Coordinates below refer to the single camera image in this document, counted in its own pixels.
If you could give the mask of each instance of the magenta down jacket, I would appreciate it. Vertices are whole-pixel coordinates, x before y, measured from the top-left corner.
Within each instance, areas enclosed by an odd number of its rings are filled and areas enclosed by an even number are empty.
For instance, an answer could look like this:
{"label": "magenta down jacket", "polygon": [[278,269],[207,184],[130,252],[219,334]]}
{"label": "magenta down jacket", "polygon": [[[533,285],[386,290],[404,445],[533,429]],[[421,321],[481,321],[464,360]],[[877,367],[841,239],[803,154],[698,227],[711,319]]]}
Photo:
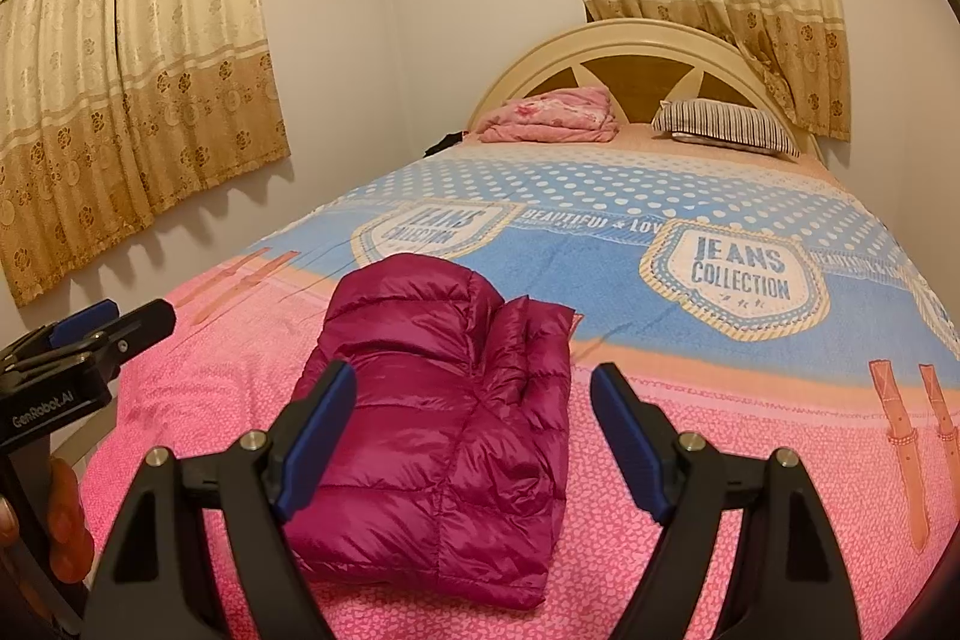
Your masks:
{"label": "magenta down jacket", "polygon": [[568,474],[574,313],[504,303],[456,263],[397,255],[344,277],[296,384],[349,362],[357,406],[286,525],[311,579],[544,600]]}

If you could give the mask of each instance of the folded pink blanket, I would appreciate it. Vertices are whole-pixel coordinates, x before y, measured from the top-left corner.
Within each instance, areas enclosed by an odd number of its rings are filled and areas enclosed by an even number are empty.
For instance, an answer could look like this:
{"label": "folded pink blanket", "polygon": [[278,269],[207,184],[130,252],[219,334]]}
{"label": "folded pink blanket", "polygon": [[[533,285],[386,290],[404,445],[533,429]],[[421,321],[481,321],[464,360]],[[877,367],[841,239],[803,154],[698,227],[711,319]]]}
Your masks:
{"label": "folded pink blanket", "polygon": [[356,371],[356,410],[286,525],[307,576],[539,605],[565,509],[573,316],[505,304],[426,256],[344,277],[293,394],[330,360]]}
{"label": "folded pink blanket", "polygon": [[508,101],[483,115],[482,142],[609,142],[619,131],[604,87],[561,88]]}

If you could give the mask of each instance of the headboard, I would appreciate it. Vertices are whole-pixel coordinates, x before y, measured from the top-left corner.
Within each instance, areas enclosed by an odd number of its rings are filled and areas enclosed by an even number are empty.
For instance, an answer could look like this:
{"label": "headboard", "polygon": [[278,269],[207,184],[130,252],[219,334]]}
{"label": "headboard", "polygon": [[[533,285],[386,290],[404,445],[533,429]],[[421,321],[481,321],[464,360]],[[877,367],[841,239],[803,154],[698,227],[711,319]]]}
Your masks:
{"label": "headboard", "polygon": [[610,88],[623,124],[652,121],[663,100],[715,98],[765,109],[800,150],[823,160],[816,138],[786,118],[736,47],[665,20],[588,23],[540,44],[493,83],[467,128],[505,101],[578,85]]}

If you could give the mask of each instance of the striped pillow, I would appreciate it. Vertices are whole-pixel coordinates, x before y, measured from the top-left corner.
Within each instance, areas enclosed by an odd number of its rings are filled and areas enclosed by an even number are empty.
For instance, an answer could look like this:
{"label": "striped pillow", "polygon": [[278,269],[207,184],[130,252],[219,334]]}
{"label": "striped pillow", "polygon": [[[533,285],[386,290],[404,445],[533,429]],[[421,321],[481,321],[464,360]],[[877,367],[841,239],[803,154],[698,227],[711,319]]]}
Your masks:
{"label": "striped pillow", "polygon": [[739,104],[710,98],[661,101],[652,124],[656,131],[706,137],[704,143],[718,140],[800,157],[800,150],[781,121],[769,112]]}

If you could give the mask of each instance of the bed sheet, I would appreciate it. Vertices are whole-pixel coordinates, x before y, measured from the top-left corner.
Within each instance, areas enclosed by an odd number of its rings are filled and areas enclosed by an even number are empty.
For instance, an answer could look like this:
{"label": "bed sheet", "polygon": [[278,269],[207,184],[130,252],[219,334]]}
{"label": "bed sheet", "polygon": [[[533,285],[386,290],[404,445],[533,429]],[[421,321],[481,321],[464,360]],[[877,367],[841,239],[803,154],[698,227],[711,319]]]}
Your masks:
{"label": "bed sheet", "polygon": [[[656,140],[460,145],[338,199],[174,292],[179,324],[120,379],[83,480],[102,546],[143,453],[267,428],[338,280],[397,252],[453,259],[506,298],[576,309],[570,477],[545,604],[517,615],[386,586],[312,587],[343,640],[605,640],[659,528],[632,505],[589,408],[614,360],[678,429],[800,452],[851,572],[864,636],[909,607],[960,512],[960,339],[884,226],[819,164]],[[221,521],[215,570],[253,637]],[[725,516],[688,637],[709,637],[736,548]]]}

